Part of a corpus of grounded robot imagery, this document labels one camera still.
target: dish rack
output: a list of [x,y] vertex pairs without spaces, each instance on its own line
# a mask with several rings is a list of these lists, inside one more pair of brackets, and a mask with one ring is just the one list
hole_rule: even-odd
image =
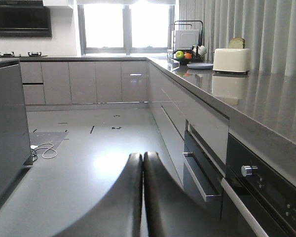
[[[190,49],[185,49],[184,52],[188,52],[192,54],[192,59],[177,59],[175,58],[175,54],[177,51],[181,51],[179,49],[175,49],[175,30],[176,26],[190,26],[193,27],[192,22],[201,23],[199,37],[198,37],[198,45],[191,45]],[[167,55],[171,57],[172,60],[178,61],[180,65],[187,65],[189,62],[203,62],[203,57],[200,57],[198,54],[198,46],[203,44],[203,22],[201,20],[180,20],[175,21],[173,24],[169,25],[169,41],[168,41],[168,50]]]

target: toaster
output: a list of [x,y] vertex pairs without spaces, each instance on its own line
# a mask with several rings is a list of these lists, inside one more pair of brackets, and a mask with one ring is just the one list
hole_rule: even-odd
[[250,70],[251,50],[249,48],[217,48],[213,70],[224,73],[247,74]]

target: window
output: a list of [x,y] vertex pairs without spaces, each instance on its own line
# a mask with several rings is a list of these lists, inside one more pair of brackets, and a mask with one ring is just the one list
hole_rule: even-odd
[[166,52],[174,7],[136,3],[79,7],[83,54]]

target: plate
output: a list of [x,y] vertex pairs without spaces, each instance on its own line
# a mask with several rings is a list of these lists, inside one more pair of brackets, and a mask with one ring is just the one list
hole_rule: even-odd
[[191,69],[212,69],[212,63],[189,63],[187,64],[188,68]]

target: bread slice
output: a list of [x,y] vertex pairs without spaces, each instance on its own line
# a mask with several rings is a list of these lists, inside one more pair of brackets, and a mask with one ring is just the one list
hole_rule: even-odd
[[231,39],[228,48],[245,48],[245,39],[240,37]]

